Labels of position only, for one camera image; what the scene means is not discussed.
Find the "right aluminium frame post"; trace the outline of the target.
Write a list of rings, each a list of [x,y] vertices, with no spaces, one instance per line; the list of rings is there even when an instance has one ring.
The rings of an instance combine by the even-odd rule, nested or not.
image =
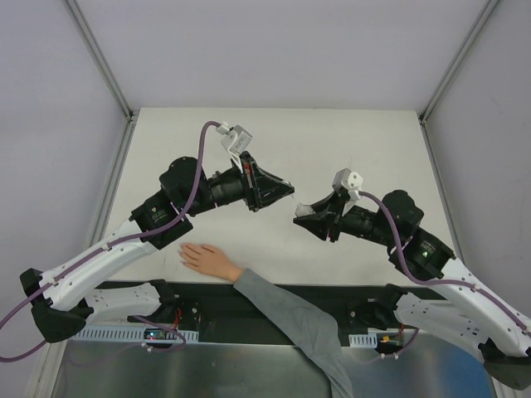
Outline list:
[[[479,14],[475,18],[468,32],[465,34],[456,53],[453,55],[451,62],[446,67],[430,99],[427,101],[426,106],[423,108],[422,112],[419,113],[418,118],[421,126],[425,126],[429,118],[435,112],[436,107],[458,76],[461,67],[465,64],[465,61],[474,49],[476,42],[480,39],[481,34],[501,3],[502,1],[500,0],[488,0],[480,9]]]

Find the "person's hand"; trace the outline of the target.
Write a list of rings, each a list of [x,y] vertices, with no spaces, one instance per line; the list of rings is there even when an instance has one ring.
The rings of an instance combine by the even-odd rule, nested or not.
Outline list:
[[[226,254],[211,245],[184,243],[179,247],[181,262],[187,268],[213,278],[235,283],[243,269],[234,264]]]

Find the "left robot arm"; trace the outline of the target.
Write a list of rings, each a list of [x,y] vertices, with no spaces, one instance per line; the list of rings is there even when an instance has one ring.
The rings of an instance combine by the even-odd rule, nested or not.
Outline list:
[[[164,280],[111,290],[100,289],[100,284],[186,235],[192,230],[192,216],[235,201],[257,212],[295,191],[263,170],[248,152],[212,177],[205,176],[196,158],[178,158],[159,181],[158,192],[88,250],[54,269],[21,274],[34,323],[46,342],[62,342],[90,323],[112,318],[139,315],[169,321],[176,304]]]

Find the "aluminium frame post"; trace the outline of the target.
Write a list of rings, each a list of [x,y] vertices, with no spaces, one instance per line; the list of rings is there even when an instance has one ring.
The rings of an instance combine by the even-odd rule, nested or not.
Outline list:
[[[129,105],[129,101],[126,99],[122,89],[119,87],[119,83],[111,70],[108,61],[105,58],[103,51],[93,33],[85,14],[83,13],[80,4],[76,0],[65,0],[63,4],[66,10],[69,12],[71,19],[76,26],[80,38],[85,43],[85,47],[90,54],[92,61],[95,64],[96,69],[99,71],[107,89],[109,90],[114,101],[118,105],[121,113],[126,119],[131,119],[134,115],[134,111]]]
[[[425,126],[429,118],[435,112],[436,107],[458,76],[461,67],[465,64],[465,61],[474,49],[476,42],[480,39],[481,34],[501,3],[502,1],[500,0],[488,0],[480,9],[479,14],[475,18],[468,32],[465,34],[456,53],[453,55],[451,62],[446,67],[430,99],[427,101],[426,106],[423,108],[422,112],[419,113],[418,118],[421,126]]]

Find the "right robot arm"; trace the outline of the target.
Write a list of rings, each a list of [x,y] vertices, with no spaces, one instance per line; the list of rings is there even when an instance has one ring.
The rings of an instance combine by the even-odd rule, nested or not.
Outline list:
[[[436,306],[393,284],[355,315],[368,328],[396,323],[420,328],[482,363],[498,382],[517,391],[530,386],[530,319],[510,307],[465,266],[442,240],[421,228],[423,211],[403,190],[376,199],[377,211],[347,207],[345,190],[311,205],[299,204],[293,222],[321,240],[342,234],[382,245],[395,269],[442,296]]]

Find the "left aluminium frame post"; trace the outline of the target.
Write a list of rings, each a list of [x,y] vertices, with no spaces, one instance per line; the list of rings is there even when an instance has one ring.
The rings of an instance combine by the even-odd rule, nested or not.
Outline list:
[[[66,10],[69,12],[71,19],[76,26],[80,38],[85,43],[85,47],[90,54],[92,61],[95,64],[96,69],[99,71],[107,89],[109,90],[114,101],[118,105],[121,113],[126,119],[131,119],[134,115],[134,111],[129,105],[129,101],[126,99],[122,89],[119,87],[119,83],[111,70],[108,61],[105,58],[103,51],[93,33],[85,14],[83,13],[80,4],[76,0],[65,0],[63,4]]]

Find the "grey sleeved forearm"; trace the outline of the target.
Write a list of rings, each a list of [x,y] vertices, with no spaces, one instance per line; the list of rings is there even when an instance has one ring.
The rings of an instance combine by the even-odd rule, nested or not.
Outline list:
[[[234,288],[325,374],[332,397],[354,396],[343,364],[338,324],[331,315],[250,269],[243,270]]]

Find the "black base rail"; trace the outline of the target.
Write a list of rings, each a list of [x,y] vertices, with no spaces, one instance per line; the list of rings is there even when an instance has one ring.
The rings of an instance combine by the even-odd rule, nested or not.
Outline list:
[[[278,318],[295,319],[288,300],[303,299],[317,313],[336,322],[333,335],[345,347],[349,336],[364,334],[371,328],[396,332],[399,322],[392,312],[401,297],[443,301],[428,289],[404,289],[393,284],[278,285],[272,294],[259,300],[247,298],[231,284],[169,283],[162,286],[163,306],[147,319],[152,323],[176,321],[180,327],[198,332],[200,342],[291,345],[294,340],[281,330]]]

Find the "clear nail polish bottle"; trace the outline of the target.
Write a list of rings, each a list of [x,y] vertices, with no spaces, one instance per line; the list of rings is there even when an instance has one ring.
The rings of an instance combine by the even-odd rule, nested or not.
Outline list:
[[[311,216],[311,215],[314,215],[315,213],[316,213],[316,210],[311,205],[298,203],[295,208],[296,217]]]

